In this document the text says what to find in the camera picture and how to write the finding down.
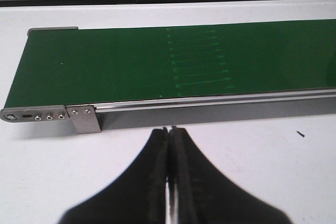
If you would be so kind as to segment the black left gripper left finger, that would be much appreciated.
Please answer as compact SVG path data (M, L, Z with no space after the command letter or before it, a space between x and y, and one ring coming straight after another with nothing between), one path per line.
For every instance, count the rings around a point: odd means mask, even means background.
M60 223L165 223L167 154L167 129L154 129L132 164Z

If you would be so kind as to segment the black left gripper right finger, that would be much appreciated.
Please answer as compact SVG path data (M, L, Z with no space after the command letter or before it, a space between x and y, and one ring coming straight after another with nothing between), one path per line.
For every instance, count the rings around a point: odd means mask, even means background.
M200 151L186 129L169 132L172 223L288 223L279 209L246 192Z

